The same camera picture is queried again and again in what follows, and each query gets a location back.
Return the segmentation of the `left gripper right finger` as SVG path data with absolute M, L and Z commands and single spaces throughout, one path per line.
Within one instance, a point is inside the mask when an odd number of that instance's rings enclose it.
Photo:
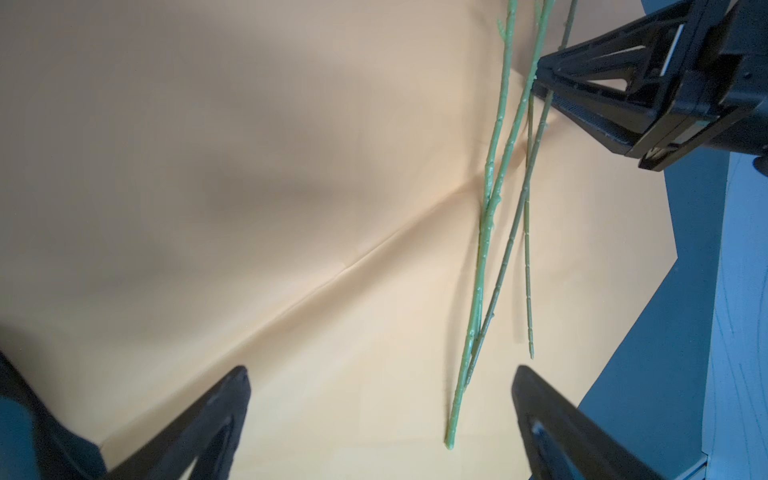
M 534 370 L 517 368 L 511 396 L 533 479 L 658 479 Z

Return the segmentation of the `black printed ribbon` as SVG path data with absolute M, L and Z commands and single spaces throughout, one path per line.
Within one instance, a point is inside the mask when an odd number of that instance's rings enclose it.
M 1 477 L 99 479 L 106 473 L 98 447 L 65 428 L 2 356 Z

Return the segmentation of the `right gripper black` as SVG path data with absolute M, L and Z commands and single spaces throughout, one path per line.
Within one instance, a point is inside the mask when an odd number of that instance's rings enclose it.
M 664 75 L 666 86 L 641 84 Z M 622 80 L 627 90 L 604 86 Z M 767 172 L 767 4 L 679 1 L 542 57 L 533 92 L 609 151 L 661 171 L 699 147 Z

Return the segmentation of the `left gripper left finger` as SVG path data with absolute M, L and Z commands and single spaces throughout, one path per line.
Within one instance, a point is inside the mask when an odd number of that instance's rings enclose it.
M 107 479 L 227 479 L 238 448 L 251 387 L 247 369 L 224 375 Z

